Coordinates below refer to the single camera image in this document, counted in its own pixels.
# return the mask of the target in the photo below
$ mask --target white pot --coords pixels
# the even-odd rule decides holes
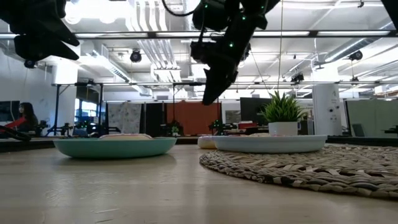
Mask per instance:
[[[296,136],[298,135],[297,122],[275,122],[268,124],[271,136]]]

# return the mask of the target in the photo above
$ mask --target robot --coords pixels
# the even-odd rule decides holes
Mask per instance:
[[[199,40],[191,44],[191,56],[210,67],[205,70],[202,101],[210,105],[234,83],[239,62],[247,54],[254,31],[267,27],[265,15],[280,0],[201,0],[195,10],[185,14],[172,12],[165,1],[162,0],[166,10],[174,16],[193,14],[193,24],[201,30]],[[381,1],[398,27],[396,1]],[[61,21],[66,16],[65,6],[66,0],[0,0],[0,19],[10,24],[11,32],[18,34],[14,39],[16,52],[26,60],[26,67],[50,55],[70,60],[79,58],[64,44],[79,45]],[[213,36],[213,42],[204,42],[206,30],[225,30],[225,33]]]

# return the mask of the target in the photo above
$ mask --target computer monitor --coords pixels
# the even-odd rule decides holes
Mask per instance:
[[[11,122],[18,118],[19,101],[0,101],[0,122]]]
[[[261,114],[264,105],[268,105],[271,99],[268,98],[245,98],[241,102],[241,121],[253,121],[259,125],[267,125],[268,122]]]

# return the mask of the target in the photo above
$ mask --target white plate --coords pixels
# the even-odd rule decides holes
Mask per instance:
[[[327,136],[213,136],[213,140],[219,150],[250,153],[314,152],[322,149],[326,139]]]

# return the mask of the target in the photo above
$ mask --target plate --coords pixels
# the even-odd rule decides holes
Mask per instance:
[[[327,136],[232,137],[213,136],[217,149],[248,153],[297,153],[322,149]]]
[[[80,159],[127,159],[158,156],[168,152],[176,138],[153,140],[58,139],[55,147],[64,155]]]

